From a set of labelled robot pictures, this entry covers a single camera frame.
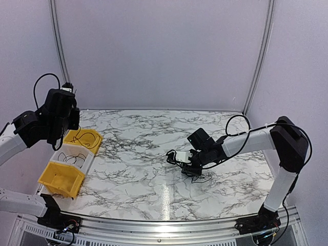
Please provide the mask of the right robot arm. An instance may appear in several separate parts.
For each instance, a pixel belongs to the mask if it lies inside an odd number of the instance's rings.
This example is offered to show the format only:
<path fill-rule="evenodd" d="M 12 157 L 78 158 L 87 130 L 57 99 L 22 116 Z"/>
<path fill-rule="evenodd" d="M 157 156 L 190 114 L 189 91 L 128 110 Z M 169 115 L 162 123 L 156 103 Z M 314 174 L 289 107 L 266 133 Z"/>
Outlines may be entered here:
<path fill-rule="evenodd" d="M 188 137 L 188 141 L 193 148 L 185 152 L 178 151 L 175 160 L 182 164 L 184 171 L 196 175 L 210 163 L 217 166 L 239 154 L 276 151 L 279 158 L 278 174 L 258 212 L 259 215 L 254 218 L 254 225 L 260 230 L 266 229 L 274 221 L 274 213 L 312 154 L 312 144 L 306 132 L 286 116 L 257 129 L 237 134 L 227 133 L 218 140 L 199 128 Z"/>

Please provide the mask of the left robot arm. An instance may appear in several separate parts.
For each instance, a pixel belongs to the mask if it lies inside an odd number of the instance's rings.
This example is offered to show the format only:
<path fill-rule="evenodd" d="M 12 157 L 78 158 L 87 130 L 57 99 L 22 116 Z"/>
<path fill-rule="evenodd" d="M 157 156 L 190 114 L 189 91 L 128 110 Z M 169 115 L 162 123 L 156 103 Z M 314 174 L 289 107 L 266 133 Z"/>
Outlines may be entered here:
<path fill-rule="evenodd" d="M 1 164 L 11 157 L 45 140 L 54 150 L 61 147 L 64 135 L 79 127 L 80 110 L 69 85 L 50 89 L 45 103 L 36 111 L 25 111 L 1 131 Z M 44 217 L 54 228 L 61 228 L 65 217 L 51 200 L 40 195 L 1 189 L 1 211 Z"/>

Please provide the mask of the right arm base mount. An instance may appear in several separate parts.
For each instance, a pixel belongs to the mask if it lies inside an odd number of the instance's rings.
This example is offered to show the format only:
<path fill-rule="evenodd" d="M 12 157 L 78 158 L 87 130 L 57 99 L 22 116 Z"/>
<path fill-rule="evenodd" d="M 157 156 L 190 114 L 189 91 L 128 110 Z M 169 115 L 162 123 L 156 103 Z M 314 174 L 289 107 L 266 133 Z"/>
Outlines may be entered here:
<path fill-rule="evenodd" d="M 244 235 L 277 228 L 280 225 L 278 211 L 272 212 L 262 205 L 256 215 L 238 218 L 234 227 L 240 235 Z"/>

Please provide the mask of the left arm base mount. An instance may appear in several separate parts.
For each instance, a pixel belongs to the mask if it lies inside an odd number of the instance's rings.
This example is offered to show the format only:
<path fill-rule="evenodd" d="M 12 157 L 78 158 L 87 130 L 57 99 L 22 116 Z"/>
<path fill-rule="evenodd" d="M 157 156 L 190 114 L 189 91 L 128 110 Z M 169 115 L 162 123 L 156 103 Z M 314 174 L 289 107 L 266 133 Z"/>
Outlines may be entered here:
<path fill-rule="evenodd" d="M 40 195 L 46 206 L 46 212 L 43 216 L 37 217 L 37 223 L 43 226 L 47 226 L 58 231 L 64 231 L 65 228 L 68 228 L 68 231 L 73 233 L 78 233 L 80 229 L 81 218 L 78 216 L 63 214 L 60 210 L 59 205 L 54 200 L 51 195 L 41 194 Z"/>

